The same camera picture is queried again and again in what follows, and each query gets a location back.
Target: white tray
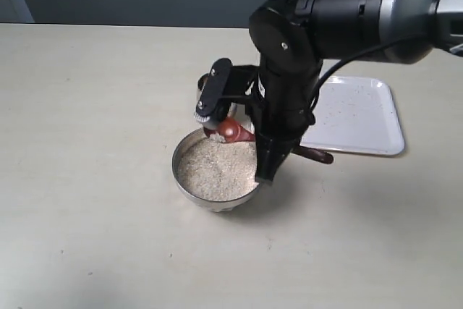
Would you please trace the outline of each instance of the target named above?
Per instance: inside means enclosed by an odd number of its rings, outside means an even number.
[[[389,86],[365,77],[332,77],[320,91],[317,123],[301,145],[328,151],[395,156],[405,142]]]

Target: black cable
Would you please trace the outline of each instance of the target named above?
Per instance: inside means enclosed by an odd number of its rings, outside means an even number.
[[[313,111],[315,107],[317,106],[318,96],[320,95],[320,89],[323,86],[323,84],[330,78],[330,76],[332,76],[332,74],[340,70],[342,67],[348,65],[348,63],[356,61],[364,56],[367,56],[368,54],[373,54],[377,51],[385,50],[399,43],[404,43],[407,41],[419,40],[419,39],[424,39],[424,38],[427,38],[427,37],[425,35],[413,35],[413,36],[400,38],[394,41],[390,41],[388,43],[382,43],[380,45],[376,45],[376,46],[367,48],[363,51],[357,52],[356,54],[353,54],[350,57],[347,57],[335,63],[335,65],[333,65],[330,69],[328,69],[328,71],[325,72],[325,74],[323,74],[322,77],[320,77],[320,79],[315,84],[315,87],[313,88],[313,91],[312,91],[312,95],[309,98],[309,100],[312,101],[310,103],[310,110]]]

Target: table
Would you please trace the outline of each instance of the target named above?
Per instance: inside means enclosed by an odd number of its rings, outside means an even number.
[[[290,156],[214,214],[171,155],[221,57],[258,60],[246,30],[0,25],[0,308],[461,308],[463,61],[350,64],[407,152]]]

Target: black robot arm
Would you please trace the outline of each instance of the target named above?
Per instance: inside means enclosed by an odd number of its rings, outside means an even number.
[[[230,103],[245,105],[255,127],[255,180],[272,183],[291,152],[307,153],[300,141],[329,75],[354,60],[413,64],[433,48],[460,55],[463,0],[267,0],[250,16],[249,32],[259,65],[219,59],[195,117],[213,130]],[[324,59],[339,62],[320,77]]]

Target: bowl rim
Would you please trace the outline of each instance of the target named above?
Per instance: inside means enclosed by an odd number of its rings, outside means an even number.
[[[237,202],[239,200],[242,200],[243,198],[246,198],[248,195],[251,195],[253,193],[255,193],[255,191],[257,189],[259,189],[261,187],[261,185],[263,184],[262,182],[256,182],[256,186],[251,190],[249,191],[248,193],[246,193],[245,195],[242,195],[241,197],[238,197],[238,198],[235,198],[235,199],[231,199],[231,200],[209,200],[209,199],[205,199],[205,198],[201,198],[201,197],[198,197],[196,196],[194,193],[190,192],[189,190],[187,190],[184,185],[182,185],[182,183],[180,182],[179,180],[179,176],[178,176],[178,172],[175,170],[175,162],[176,162],[176,159],[179,155],[179,151],[180,151],[180,148],[182,147],[182,144],[188,140],[190,137],[192,137],[193,135],[196,135],[198,133],[202,132],[203,135],[204,135],[204,132],[203,132],[203,128],[198,128],[197,130],[194,130],[192,132],[190,132],[189,134],[185,135],[183,137],[183,139],[180,140],[180,142],[177,144],[175,150],[174,150],[174,153],[172,154],[172,162],[171,162],[171,166],[172,166],[172,174],[174,175],[174,179],[175,179],[175,182],[177,183],[177,185],[179,185],[183,191],[183,193],[186,193],[190,196],[192,196],[193,198],[195,199],[198,199],[198,200],[202,200],[203,202],[206,202],[206,203],[212,203],[212,204],[220,204],[220,203],[233,203],[233,202]],[[203,139],[207,139],[207,137],[204,135],[204,137],[202,137],[201,139],[199,139],[199,141],[203,140]],[[188,150],[196,145],[198,142],[196,143],[193,143],[193,145],[191,145]]]

